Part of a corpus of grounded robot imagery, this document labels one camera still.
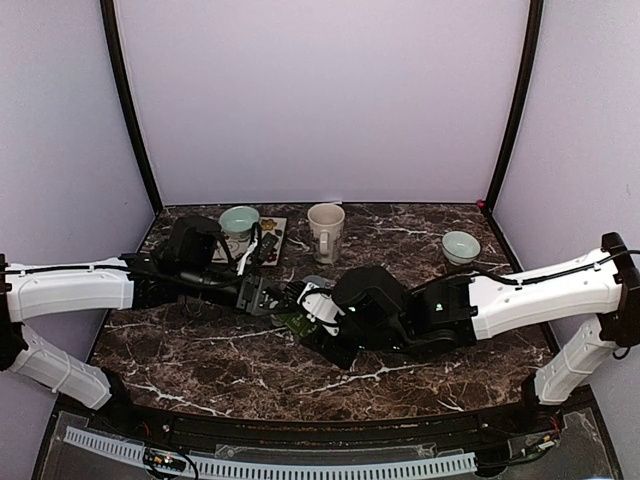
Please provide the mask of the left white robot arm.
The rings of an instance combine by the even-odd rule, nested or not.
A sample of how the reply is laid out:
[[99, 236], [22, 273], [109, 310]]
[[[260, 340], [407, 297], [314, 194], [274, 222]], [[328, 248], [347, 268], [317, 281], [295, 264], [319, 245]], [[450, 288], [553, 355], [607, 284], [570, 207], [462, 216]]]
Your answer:
[[249, 228], [240, 259], [214, 265], [216, 248], [230, 249], [220, 224], [202, 216], [177, 219], [151, 253], [123, 254], [86, 264], [1, 264], [1, 368], [21, 374], [100, 411], [120, 436], [141, 427], [140, 412], [115, 372], [93, 367], [46, 341], [26, 320], [85, 310], [146, 310], [181, 297], [233, 307], [251, 316], [287, 310], [282, 291], [257, 274], [266, 249], [261, 227]]

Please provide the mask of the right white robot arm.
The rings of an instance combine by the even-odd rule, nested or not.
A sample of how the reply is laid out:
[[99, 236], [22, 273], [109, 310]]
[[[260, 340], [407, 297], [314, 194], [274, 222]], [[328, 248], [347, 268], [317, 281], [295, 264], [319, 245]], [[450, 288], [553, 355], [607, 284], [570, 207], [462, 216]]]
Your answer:
[[332, 287], [307, 283], [296, 303], [319, 330], [311, 346], [349, 368], [361, 350], [415, 357], [445, 354], [503, 333], [566, 317], [586, 316], [578, 332], [522, 388], [510, 413], [521, 434], [534, 432], [549, 407], [619, 349], [639, 343], [638, 251], [620, 235], [574, 260], [500, 276], [465, 265], [408, 288], [383, 267], [347, 271]]

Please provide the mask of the orange pill bottle grey cap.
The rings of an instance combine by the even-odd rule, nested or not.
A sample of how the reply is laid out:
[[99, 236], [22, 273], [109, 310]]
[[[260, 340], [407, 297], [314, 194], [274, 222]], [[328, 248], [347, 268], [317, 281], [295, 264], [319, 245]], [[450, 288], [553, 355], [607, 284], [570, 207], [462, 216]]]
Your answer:
[[314, 288], [332, 289], [334, 285], [334, 283], [331, 280], [321, 277], [319, 275], [307, 275], [302, 279], [302, 281], [305, 284], [308, 284], [308, 283], [313, 284]]

